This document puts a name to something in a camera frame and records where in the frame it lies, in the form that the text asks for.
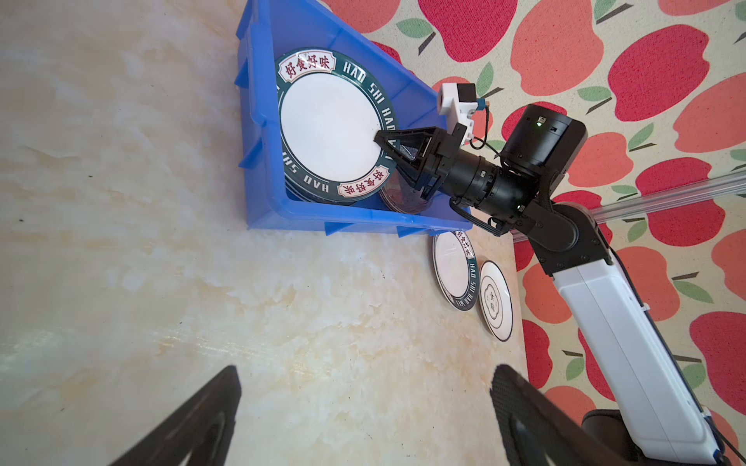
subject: red apple pattern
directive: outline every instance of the red apple pattern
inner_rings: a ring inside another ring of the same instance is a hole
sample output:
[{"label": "red apple pattern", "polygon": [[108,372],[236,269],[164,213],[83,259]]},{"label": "red apple pattern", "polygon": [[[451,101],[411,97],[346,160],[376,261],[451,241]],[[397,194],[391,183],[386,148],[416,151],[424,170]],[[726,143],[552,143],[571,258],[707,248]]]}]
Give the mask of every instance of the red apple pattern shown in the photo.
[{"label": "red apple pattern", "polygon": [[704,356],[712,389],[728,406],[746,415],[746,314],[710,312],[689,327]]},{"label": "red apple pattern", "polygon": [[[706,180],[712,166],[693,157],[666,160],[645,169],[635,180],[644,195]],[[671,246],[693,246],[708,241],[720,231],[725,211],[714,201],[697,202],[648,214],[655,239]]]},{"label": "red apple pattern", "polygon": [[567,171],[572,186],[605,186],[627,176],[634,167],[627,140],[619,133],[601,133],[586,141]]},{"label": "red apple pattern", "polygon": [[532,321],[523,320],[523,338],[526,342],[526,363],[528,381],[536,388],[543,387],[552,372],[552,358],[549,357],[549,337]]},{"label": "red apple pattern", "polygon": [[694,98],[674,123],[676,148],[701,154],[746,141],[746,73],[717,83]]},{"label": "red apple pattern", "polygon": [[500,42],[518,0],[419,0],[419,6],[443,38],[448,56],[463,63],[479,60]]},{"label": "red apple pattern", "polygon": [[746,300],[746,230],[721,239],[712,249],[712,261],[725,273],[725,286]]},{"label": "red apple pattern", "polygon": [[638,122],[665,112],[702,83],[709,38],[688,25],[660,29],[630,45],[609,71],[616,117]]},{"label": "red apple pattern", "polygon": [[544,396],[547,397],[557,408],[560,408],[568,418],[575,421],[579,426],[583,422],[583,416],[587,412],[596,409],[596,404],[591,398],[575,387],[559,385],[548,389]]},{"label": "red apple pattern", "polygon": [[533,249],[528,241],[513,243],[515,251],[515,270],[521,271],[526,268],[533,258]]},{"label": "red apple pattern", "polygon": [[673,317],[681,304],[679,294],[668,278],[668,263],[663,255],[650,248],[632,246],[616,251],[637,292],[651,310],[650,317],[664,321]]},{"label": "red apple pattern", "polygon": [[523,276],[526,307],[540,321],[561,324],[572,317],[572,311],[562,299],[554,282],[544,273],[541,264],[534,264]]},{"label": "red apple pattern", "polygon": [[671,16],[688,16],[719,7],[730,0],[658,0],[660,10]]},{"label": "red apple pattern", "polygon": [[515,32],[510,65],[527,94],[554,95],[583,82],[603,57],[590,1],[542,0]]},{"label": "red apple pattern", "polygon": [[400,0],[325,0],[332,12],[361,33],[381,29],[399,8]]}]

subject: stack of plates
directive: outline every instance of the stack of plates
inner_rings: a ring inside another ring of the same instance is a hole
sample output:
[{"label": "stack of plates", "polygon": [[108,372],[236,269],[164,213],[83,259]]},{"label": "stack of plates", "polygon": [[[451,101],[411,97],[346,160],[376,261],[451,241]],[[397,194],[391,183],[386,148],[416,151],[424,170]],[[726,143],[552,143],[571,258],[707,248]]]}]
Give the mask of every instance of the stack of plates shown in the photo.
[{"label": "stack of plates", "polygon": [[479,301],[489,331],[507,341],[513,333],[513,305],[497,264],[488,260],[477,270],[474,249],[463,231],[433,238],[433,264],[445,299],[459,311],[468,311]]},{"label": "stack of plates", "polygon": [[421,194],[422,190],[414,190],[397,170],[394,170],[389,182],[378,192],[383,203],[391,210],[411,215],[427,210],[433,204],[433,199],[425,201],[420,197]]},{"label": "stack of plates", "polygon": [[304,201],[350,205],[381,189],[396,163],[373,138],[398,123],[378,80],[322,48],[292,51],[276,64],[288,190]]}]

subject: green leaf pattern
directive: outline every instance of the green leaf pattern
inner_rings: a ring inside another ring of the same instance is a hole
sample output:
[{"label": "green leaf pattern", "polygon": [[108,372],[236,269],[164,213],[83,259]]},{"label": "green leaf pattern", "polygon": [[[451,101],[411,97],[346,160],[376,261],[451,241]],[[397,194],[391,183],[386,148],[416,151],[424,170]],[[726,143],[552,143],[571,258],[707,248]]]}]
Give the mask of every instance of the green leaf pattern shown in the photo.
[{"label": "green leaf pattern", "polygon": [[492,141],[487,141],[487,144],[495,148],[496,151],[502,151],[503,147],[505,147],[505,141],[501,139],[493,139]]},{"label": "green leaf pattern", "polygon": [[734,149],[730,152],[730,156],[734,160],[746,162],[746,149]]},{"label": "green leaf pattern", "polygon": [[646,231],[648,231],[648,221],[638,221],[630,228],[630,231],[627,232],[627,241],[630,243],[635,241],[640,236],[644,235]]},{"label": "green leaf pattern", "polygon": [[611,97],[611,91],[603,86],[584,87],[577,90],[577,94],[584,101],[598,102],[605,101]]},{"label": "green leaf pattern", "polygon": [[484,68],[482,68],[479,78],[477,78],[477,95],[481,97],[489,92],[489,87],[492,85],[492,79],[494,76],[495,70],[492,69],[492,64],[488,62]]},{"label": "green leaf pattern", "polygon": [[674,286],[679,293],[684,296],[690,297],[693,300],[700,301],[701,303],[712,304],[712,296],[709,295],[702,287],[695,285],[694,283],[685,282],[684,280],[675,280]]},{"label": "green leaf pattern", "polygon": [[567,364],[567,370],[565,370],[567,380],[573,380],[575,377],[581,375],[583,373],[583,369],[585,368],[586,362],[583,360],[583,358],[574,358]]},{"label": "green leaf pattern", "polygon": [[427,37],[433,32],[433,26],[422,18],[409,18],[396,23],[402,34],[413,39]]},{"label": "green leaf pattern", "polygon": [[746,1],[736,3],[736,18],[746,21]]},{"label": "green leaf pattern", "polygon": [[616,0],[596,0],[596,6],[593,7],[593,19],[598,20],[611,10]]},{"label": "green leaf pattern", "polygon": [[645,142],[651,136],[651,134],[653,134],[653,123],[650,123],[648,126],[642,128],[634,136],[632,136],[632,139],[630,139],[630,141],[627,143],[627,150],[634,149],[635,147],[642,145],[642,143]]},{"label": "green leaf pattern", "polygon": [[611,187],[613,192],[619,194],[637,194],[637,188],[635,186],[627,186],[624,184],[618,184]]},{"label": "green leaf pattern", "polygon": [[707,378],[707,371],[704,368],[704,364],[690,364],[685,368],[681,369],[681,374],[684,376],[686,383],[689,387],[694,389],[702,385],[702,382]]}]

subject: cable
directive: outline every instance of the cable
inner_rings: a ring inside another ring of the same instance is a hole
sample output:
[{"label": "cable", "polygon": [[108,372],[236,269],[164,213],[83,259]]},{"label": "cable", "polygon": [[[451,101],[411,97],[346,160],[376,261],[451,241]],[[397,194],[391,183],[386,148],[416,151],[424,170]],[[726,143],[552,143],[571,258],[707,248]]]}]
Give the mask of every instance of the cable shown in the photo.
[{"label": "cable", "polygon": [[[480,150],[481,148],[483,148],[485,145],[488,145],[487,144],[487,132],[489,131],[489,105],[485,105],[484,111],[487,113],[487,115],[485,117],[485,120],[484,120],[484,139],[479,139],[478,137],[475,137],[471,141],[468,142],[468,144],[471,146],[471,148],[475,149],[477,151]],[[476,139],[477,141],[481,142],[482,145],[479,146],[479,147],[475,146],[474,145],[474,139]]]},{"label": "cable", "polygon": [[489,144],[489,143],[488,143],[487,141],[485,141],[484,139],[479,139],[479,138],[478,138],[478,137],[476,137],[476,136],[474,136],[474,138],[472,138],[472,141],[473,141],[474,139],[476,139],[477,141],[481,142],[481,143],[482,143],[482,145],[481,145],[481,146],[479,146],[479,148],[475,148],[474,146],[472,146],[473,148],[475,148],[475,149],[477,149],[477,150],[480,150],[480,149],[481,149],[481,148],[483,148],[484,146],[487,146],[488,148],[492,149],[492,152],[495,152],[495,157],[499,157],[499,156],[500,156],[500,152],[499,152],[499,151],[498,151],[497,149],[493,148],[493,147],[492,147],[492,146],[491,146],[491,145],[490,145],[490,144]]},{"label": "cable", "polygon": [[725,438],[725,435],[723,435],[723,434],[722,434],[722,433],[721,433],[721,432],[720,432],[720,431],[718,430],[718,428],[717,428],[717,427],[715,427],[715,422],[714,422],[714,420],[713,420],[712,418],[705,418],[705,419],[707,420],[707,423],[709,424],[709,426],[710,426],[710,428],[712,429],[712,431],[713,431],[713,432],[714,432],[714,433],[715,433],[715,434],[716,434],[716,435],[717,435],[718,437],[720,437],[720,439],[721,439],[721,440],[722,440],[723,442],[725,442],[725,444],[726,444],[726,445],[728,446],[728,448],[730,448],[731,450],[733,450],[733,452],[734,452],[734,453],[736,454],[736,456],[738,456],[738,457],[739,457],[739,459],[740,459],[741,461],[743,461],[744,463],[746,463],[746,459],[745,459],[745,458],[744,458],[744,456],[743,456],[743,455],[741,454],[741,452],[739,452],[739,451],[738,451],[738,450],[737,450],[737,449],[736,449],[736,448],[735,448],[735,447],[733,446],[733,444],[732,444],[732,443],[730,443],[730,441],[728,441],[728,439],[727,439],[727,438]]}]

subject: white saucer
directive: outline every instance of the white saucer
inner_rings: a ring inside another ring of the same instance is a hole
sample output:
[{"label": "white saucer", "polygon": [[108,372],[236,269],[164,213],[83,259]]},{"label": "white saucer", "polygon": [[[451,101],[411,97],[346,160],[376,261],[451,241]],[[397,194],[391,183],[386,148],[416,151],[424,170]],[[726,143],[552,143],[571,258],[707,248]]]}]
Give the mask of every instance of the white saucer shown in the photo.
[{"label": "white saucer", "polygon": [[505,276],[493,261],[482,264],[480,270],[479,304],[492,334],[507,341],[513,333],[513,304]]}]

